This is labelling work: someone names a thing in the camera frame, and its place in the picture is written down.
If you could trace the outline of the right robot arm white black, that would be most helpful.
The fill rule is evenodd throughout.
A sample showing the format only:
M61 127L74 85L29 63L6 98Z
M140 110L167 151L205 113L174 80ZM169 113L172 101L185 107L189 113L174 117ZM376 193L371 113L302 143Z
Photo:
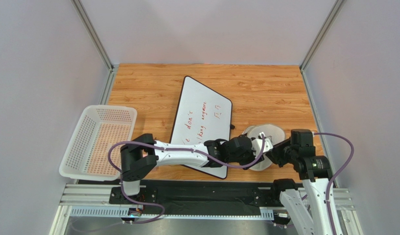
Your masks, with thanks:
M333 197L331 166L327 157L316 155L313 133L293 129L290 138L276 144L266 156L279 167L292 164L302 181L309 209L304 205L294 180L275 180L271 188L272 198L285 207L297 233L343 234Z

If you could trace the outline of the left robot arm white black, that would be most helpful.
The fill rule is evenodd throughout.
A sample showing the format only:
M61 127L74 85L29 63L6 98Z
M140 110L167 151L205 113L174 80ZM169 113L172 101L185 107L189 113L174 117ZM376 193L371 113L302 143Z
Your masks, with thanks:
M199 168L248 169L260 161L264 152L263 139L245 135L229 141L217 139L194 145L178 145L154 140L143 134L133 141L122 141L120 146L120 178L124 195L140 192L140 181L154 168L163 165L190 165Z

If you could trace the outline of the white mesh laundry bag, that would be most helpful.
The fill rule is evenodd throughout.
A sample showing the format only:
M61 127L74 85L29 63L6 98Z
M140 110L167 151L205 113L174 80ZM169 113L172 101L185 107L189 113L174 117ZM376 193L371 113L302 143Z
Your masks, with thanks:
M260 125L252 125L247 127L242 134L246 135L248 138L259 138L261 137L261 133L264 134L266 138L271 141L272 145L278 144L286 139L286 134L284 130L274 124L260 124ZM263 154L263 160L256 163L254 166L250 167L250 170L253 171L263 171L269 168L273 163L271 160Z

